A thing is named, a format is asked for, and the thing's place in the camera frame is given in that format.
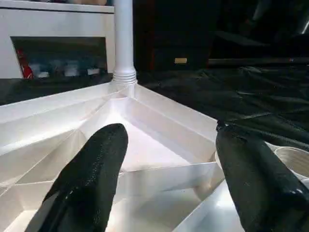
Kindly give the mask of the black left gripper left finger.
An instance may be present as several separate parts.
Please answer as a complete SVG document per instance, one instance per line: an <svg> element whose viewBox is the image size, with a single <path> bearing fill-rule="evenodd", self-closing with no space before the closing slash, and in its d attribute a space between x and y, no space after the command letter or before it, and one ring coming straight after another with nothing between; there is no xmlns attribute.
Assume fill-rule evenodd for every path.
<svg viewBox="0 0 309 232"><path fill-rule="evenodd" d="M96 131L62 169L26 231L105 231L127 145L121 123Z"/></svg>

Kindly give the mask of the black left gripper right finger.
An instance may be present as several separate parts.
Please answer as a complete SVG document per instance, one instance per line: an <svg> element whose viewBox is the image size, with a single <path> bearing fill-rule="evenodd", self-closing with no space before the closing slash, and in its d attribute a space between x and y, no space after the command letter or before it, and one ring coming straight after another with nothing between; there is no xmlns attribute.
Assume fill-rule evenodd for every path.
<svg viewBox="0 0 309 232"><path fill-rule="evenodd" d="M216 151L246 232L307 232L309 190L257 136L218 122Z"/></svg>

